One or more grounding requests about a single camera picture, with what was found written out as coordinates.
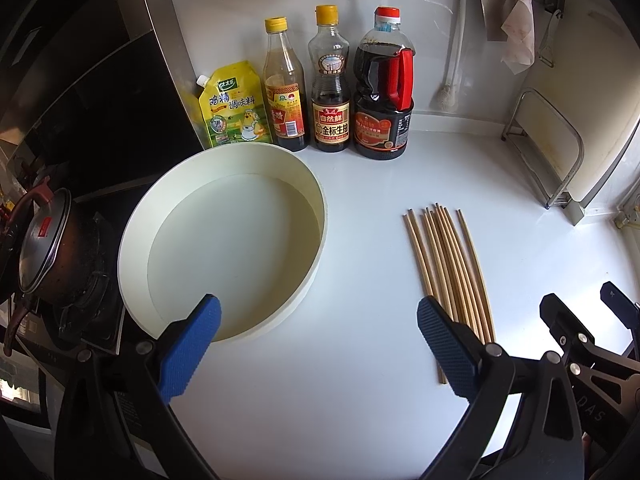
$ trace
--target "tiled wall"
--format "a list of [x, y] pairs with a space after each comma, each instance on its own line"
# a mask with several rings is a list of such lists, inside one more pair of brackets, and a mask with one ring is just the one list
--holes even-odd
[[[445, 77], [457, 0], [389, 0], [402, 13], [402, 30], [413, 41], [416, 110], [435, 110], [433, 98]], [[258, 73], [266, 53], [264, 19], [287, 16], [289, 39], [311, 75], [306, 49], [316, 33], [315, 6], [333, 3], [340, 11], [340, 30], [355, 48], [373, 26], [381, 0], [174, 0], [180, 27], [196, 74], [248, 59]], [[538, 37], [547, 13], [540, 13]], [[463, 82], [457, 115], [504, 121], [524, 74], [515, 76], [500, 62], [504, 43], [486, 41], [480, 0], [468, 0], [463, 47]]]

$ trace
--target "hanging brush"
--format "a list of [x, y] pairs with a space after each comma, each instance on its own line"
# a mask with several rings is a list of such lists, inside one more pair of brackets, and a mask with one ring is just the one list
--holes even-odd
[[453, 70], [451, 76], [448, 77], [445, 84], [438, 91], [436, 95], [436, 102], [438, 108], [443, 112], [453, 112], [458, 108], [457, 99], [457, 81], [460, 72], [460, 57], [462, 54], [462, 40], [464, 37], [466, 22], [466, 0], [460, 0], [458, 5], [458, 21], [456, 23], [456, 42], [454, 44], [454, 50], [451, 53], [452, 57], [450, 62], [453, 62]]

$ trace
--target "bundle of chopsticks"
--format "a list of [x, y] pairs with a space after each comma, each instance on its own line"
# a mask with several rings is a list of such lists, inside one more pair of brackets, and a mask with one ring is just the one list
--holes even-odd
[[[453, 321], [471, 328], [482, 343], [495, 342], [494, 320], [478, 254], [462, 211], [458, 210], [457, 215], [466, 251], [446, 207], [436, 204], [433, 210], [425, 209], [421, 214], [422, 229], [413, 209], [404, 215], [424, 291], [438, 300]], [[447, 384], [439, 366], [438, 377], [441, 384]]]

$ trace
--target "pot lid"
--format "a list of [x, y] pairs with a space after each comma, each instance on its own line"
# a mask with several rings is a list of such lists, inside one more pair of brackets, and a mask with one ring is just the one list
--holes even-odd
[[23, 292], [34, 292], [53, 266], [70, 210], [71, 193], [62, 188], [33, 216], [22, 242], [18, 264]]

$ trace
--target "bottle label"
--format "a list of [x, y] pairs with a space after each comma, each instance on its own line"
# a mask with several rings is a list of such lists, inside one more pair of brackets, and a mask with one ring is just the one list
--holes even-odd
[[284, 139], [302, 137], [305, 134], [305, 126], [302, 122], [302, 102], [298, 84], [266, 88], [274, 133]]
[[314, 106], [316, 140], [324, 144], [340, 144], [349, 139], [349, 102], [341, 105]]
[[344, 72], [344, 56], [326, 54], [318, 60], [318, 72], [321, 74], [339, 74]]
[[392, 132], [393, 124], [388, 119], [378, 120], [375, 117], [357, 112], [355, 115], [356, 141], [379, 152], [390, 152], [402, 148], [409, 136], [411, 114], [398, 119], [398, 126]]

